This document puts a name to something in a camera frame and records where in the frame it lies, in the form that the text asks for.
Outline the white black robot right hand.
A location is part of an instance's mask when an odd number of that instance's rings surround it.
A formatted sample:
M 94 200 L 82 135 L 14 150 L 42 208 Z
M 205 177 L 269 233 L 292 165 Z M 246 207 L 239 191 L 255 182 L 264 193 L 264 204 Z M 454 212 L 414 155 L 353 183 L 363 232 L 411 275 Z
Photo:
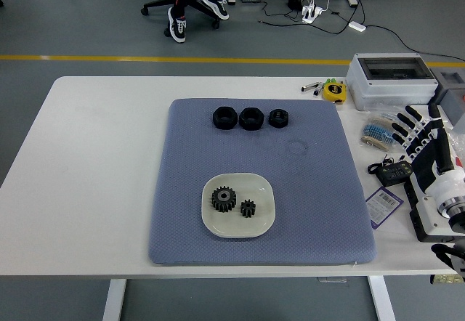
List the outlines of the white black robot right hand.
M 410 105 L 392 123 L 392 138 L 411 160 L 420 191 L 433 197 L 438 211 L 452 217 L 452 207 L 464 204 L 464 169 L 453 149 L 436 104 L 427 117 Z

